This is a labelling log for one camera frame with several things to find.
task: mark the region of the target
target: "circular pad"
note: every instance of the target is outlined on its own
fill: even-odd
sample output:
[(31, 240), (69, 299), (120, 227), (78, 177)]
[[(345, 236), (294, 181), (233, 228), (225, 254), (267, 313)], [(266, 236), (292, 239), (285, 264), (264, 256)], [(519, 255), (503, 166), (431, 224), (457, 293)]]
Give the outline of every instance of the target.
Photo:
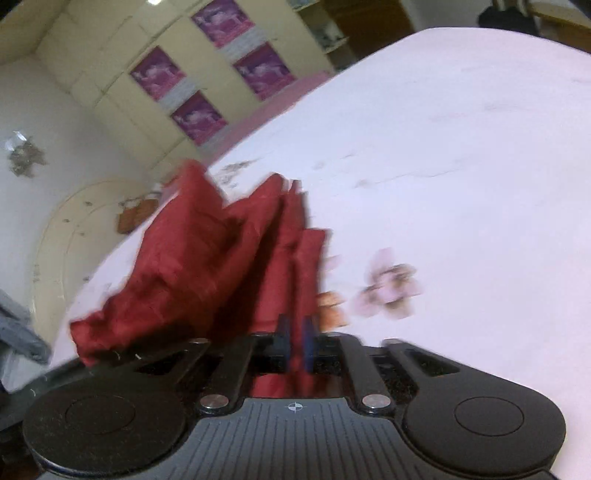
[(502, 398), (476, 397), (456, 407), (456, 420), (472, 433), (500, 437), (509, 435), (523, 425), (523, 413), (519, 407)]
[(564, 418), (549, 399), (492, 376), (475, 383), (480, 388), (442, 378), (419, 390), (403, 421), (410, 441), (435, 463), (469, 475), (519, 476), (548, 466), (560, 450)]
[(180, 399), (157, 377), (89, 378), (42, 396), (22, 432), (46, 469), (105, 477), (142, 470), (171, 452), (185, 432)]

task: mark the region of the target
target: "purple poster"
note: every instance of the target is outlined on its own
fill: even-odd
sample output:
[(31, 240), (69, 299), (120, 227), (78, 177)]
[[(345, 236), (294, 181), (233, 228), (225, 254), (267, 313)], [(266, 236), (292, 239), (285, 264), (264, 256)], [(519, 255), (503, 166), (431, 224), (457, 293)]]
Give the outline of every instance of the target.
[(234, 67), (260, 100), (275, 95), (296, 79), (268, 43), (238, 60)]
[(186, 77), (160, 47), (148, 53), (131, 76), (156, 101)]
[(198, 146), (203, 145), (227, 125), (224, 118), (200, 92), (182, 104), (171, 117)]
[(217, 48), (254, 27), (234, 0), (213, 0), (193, 15), (193, 21)]

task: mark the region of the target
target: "gray cloth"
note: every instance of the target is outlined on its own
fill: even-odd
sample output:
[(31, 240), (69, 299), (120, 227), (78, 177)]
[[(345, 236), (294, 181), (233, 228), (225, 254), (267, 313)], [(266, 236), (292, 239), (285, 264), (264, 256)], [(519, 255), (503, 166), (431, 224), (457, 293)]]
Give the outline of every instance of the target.
[(28, 328), (30, 323), (29, 311), (0, 290), (0, 341), (34, 362), (46, 364), (51, 348)]

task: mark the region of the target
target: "metal screw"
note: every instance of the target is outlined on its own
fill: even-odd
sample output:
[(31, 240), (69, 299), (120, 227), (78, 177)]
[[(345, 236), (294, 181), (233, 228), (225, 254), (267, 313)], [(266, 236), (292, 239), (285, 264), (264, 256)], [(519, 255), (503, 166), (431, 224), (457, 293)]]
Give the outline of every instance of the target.
[(202, 407), (205, 407), (209, 410), (217, 410), (219, 408), (224, 408), (226, 405), (230, 403), (230, 401), (224, 395), (213, 394), (205, 395), (201, 399), (200, 403)]
[(390, 400), (386, 395), (373, 393), (371, 395), (364, 396), (362, 402), (367, 408), (377, 410), (378, 408), (389, 407), (392, 403), (392, 400)]

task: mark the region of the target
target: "white wall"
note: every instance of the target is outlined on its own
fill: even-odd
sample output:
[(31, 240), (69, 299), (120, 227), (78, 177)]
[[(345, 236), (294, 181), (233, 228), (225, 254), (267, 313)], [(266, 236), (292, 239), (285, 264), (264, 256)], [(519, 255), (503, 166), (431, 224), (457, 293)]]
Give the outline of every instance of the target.
[[(401, 0), (416, 29), (433, 27), (477, 27), (477, 18), (491, 0)], [(575, 8), (569, 0), (540, 0)]]
[[(9, 171), (4, 139), (14, 129), (46, 152), (48, 164), (34, 166), (33, 179)], [(87, 184), (150, 178), (34, 57), (0, 67), (0, 141), (0, 288), (28, 307), (37, 242), (52, 211)]]

